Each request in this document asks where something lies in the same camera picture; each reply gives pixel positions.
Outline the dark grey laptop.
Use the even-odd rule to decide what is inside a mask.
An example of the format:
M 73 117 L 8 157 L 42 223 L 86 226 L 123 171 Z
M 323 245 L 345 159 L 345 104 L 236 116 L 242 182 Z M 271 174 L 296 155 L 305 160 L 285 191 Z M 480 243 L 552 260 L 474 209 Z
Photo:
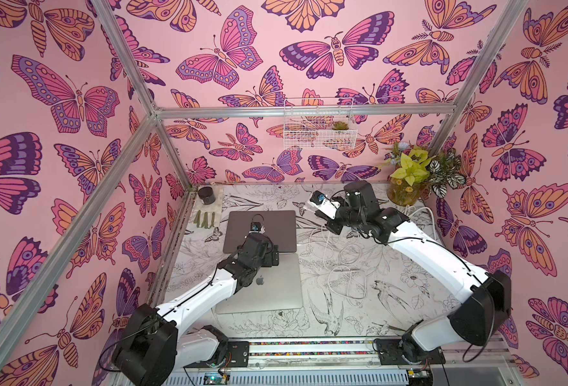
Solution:
M 269 237 L 281 253 L 297 252 L 296 215 L 292 210 L 231 212 L 223 252 L 234 252 L 250 233 Z

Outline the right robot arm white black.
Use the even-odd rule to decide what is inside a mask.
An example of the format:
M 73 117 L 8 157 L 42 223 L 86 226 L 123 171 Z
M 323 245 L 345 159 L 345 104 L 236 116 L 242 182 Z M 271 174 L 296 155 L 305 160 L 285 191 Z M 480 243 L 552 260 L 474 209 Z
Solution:
M 314 191 L 309 202 L 317 217 L 325 220 L 329 232 L 340 234 L 348 227 L 395 249 L 436 278 L 458 300 L 459 307 L 416 323 L 401 336 L 399 346 L 409 362 L 419 362 L 435 349 L 460 342 L 485 348 L 510 317 L 512 283 L 507 274 L 490 273 L 465 261 L 424 233 L 403 212 L 381 207 L 370 183 L 349 183 L 341 197 Z

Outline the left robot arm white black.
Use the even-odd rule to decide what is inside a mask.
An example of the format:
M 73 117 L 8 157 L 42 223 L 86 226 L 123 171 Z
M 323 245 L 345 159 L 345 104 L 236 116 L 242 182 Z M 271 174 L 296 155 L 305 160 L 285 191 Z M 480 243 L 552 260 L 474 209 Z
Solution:
M 157 307 L 139 306 L 122 337 L 105 348 L 111 364 L 98 366 L 123 374 L 134 385 L 162 385 L 177 368 L 221 363 L 229 343 L 226 335 L 214 326 L 190 335 L 186 331 L 207 311 L 249 287 L 260 269 L 278 264 L 279 247 L 262 233 L 249 233 L 199 285 Z

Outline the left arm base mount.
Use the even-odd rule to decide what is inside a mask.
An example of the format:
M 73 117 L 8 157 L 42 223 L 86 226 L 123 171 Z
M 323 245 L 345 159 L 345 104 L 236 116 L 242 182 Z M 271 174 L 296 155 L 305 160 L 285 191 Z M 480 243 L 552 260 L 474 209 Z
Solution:
M 209 360 L 191 363 L 187 368 L 247 368 L 249 359 L 249 341 L 229 341 L 226 347 L 220 345 Z

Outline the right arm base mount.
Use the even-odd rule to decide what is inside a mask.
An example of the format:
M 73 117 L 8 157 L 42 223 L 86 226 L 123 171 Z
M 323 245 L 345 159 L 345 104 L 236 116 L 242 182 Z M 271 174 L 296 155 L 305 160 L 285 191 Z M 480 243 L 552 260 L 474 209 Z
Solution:
M 372 341 L 381 365 L 426 365 L 445 364 L 446 360 L 439 349 L 425 352 L 414 343 L 395 338 L 379 338 Z

